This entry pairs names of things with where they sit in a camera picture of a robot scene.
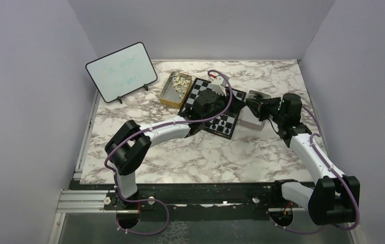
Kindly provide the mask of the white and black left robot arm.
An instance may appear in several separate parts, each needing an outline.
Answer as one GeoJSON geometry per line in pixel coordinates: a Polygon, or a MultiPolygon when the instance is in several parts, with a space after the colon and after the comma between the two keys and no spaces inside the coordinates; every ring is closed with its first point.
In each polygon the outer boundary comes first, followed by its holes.
{"type": "Polygon", "coordinates": [[[211,89],[198,93],[192,104],[186,105],[176,117],[163,122],[140,126],[134,120],[125,122],[105,145],[104,165],[114,173],[117,202],[123,208],[136,204],[135,171],[148,150],[162,142],[187,138],[201,131],[205,123],[225,113],[238,113],[245,102],[233,93],[218,95],[211,89]]]}

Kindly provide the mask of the small whiteboard with stand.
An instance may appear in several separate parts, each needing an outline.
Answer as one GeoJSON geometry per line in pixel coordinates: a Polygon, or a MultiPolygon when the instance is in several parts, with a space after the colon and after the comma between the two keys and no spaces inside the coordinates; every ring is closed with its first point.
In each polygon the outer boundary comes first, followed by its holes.
{"type": "Polygon", "coordinates": [[[142,42],[91,61],[85,69],[106,103],[145,88],[158,79],[142,42]]]}

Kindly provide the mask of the black and silver chessboard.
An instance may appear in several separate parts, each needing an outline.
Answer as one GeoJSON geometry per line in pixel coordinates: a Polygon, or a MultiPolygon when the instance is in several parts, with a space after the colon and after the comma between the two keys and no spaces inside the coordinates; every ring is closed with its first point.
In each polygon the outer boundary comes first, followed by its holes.
{"type": "MultiPolygon", "coordinates": [[[[221,96],[208,87],[210,83],[210,81],[196,78],[178,115],[185,115],[186,120],[199,120],[212,117],[225,109],[229,100],[228,88],[226,88],[227,96],[221,96]]],[[[200,129],[226,139],[232,138],[240,111],[245,104],[246,93],[233,89],[232,95],[229,108],[217,118],[204,122],[199,126],[200,129]]]]}

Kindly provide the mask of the pile of white chess pieces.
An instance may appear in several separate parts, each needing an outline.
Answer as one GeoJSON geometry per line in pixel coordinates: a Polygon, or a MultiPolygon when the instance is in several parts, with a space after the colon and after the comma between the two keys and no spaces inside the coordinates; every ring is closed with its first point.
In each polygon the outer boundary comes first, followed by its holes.
{"type": "Polygon", "coordinates": [[[175,91],[180,94],[185,94],[190,84],[190,79],[183,76],[174,76],[171,81],[175,91]]]}

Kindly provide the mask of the pink tin box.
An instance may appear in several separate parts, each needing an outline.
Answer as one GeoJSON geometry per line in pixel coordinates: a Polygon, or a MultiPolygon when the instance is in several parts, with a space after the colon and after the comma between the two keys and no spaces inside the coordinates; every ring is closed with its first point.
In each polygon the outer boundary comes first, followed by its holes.
{"type": "MultiPolygon", "coordinates": [[[[247,98],[269,99],[271,98],[271,96],[255,90],[249,90],[247,94],[247,98]]],[[[240,111],[239,124],[246,128],[262,131],[262,129],[264,128],[265,122],[259,121],[259,119],[253,115],[251,110],[247,106],[245,106],[240,111]]]]}

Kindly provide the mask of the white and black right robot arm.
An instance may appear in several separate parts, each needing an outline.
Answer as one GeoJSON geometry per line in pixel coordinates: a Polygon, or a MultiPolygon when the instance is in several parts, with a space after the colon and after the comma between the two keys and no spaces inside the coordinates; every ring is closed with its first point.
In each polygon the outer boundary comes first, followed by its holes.
{"type": "Polygon", "coordinates": [[[319,226],[343,224],[357,227],[360,222],[360,182],[338,169],[315,142],[319,133],[301,122],[306,107],[297,94],[287,93],[281,98],[247,98],[246,105],[260,121],[273,121],[278,135],[309,171],[314,188],[293,179],[277,180],[270,193],[271,203],[282,207],[292,202],[306,209],[312,222],[319,226]]]}

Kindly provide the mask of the black mounting rail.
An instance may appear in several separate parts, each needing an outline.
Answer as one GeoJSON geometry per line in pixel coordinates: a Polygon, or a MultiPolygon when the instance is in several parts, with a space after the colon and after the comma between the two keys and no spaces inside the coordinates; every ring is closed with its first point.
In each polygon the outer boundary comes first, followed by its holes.
{"type": "Polygon", "coordinates": [[[113,185],[82,185],[77,180],[63,190],[57,205],[61,213],[116,214],[142,221],[268,220],[268,211],[298,210],[297,204],[277,200],[273,183],[138,184],[127,203],[113,185]]]}

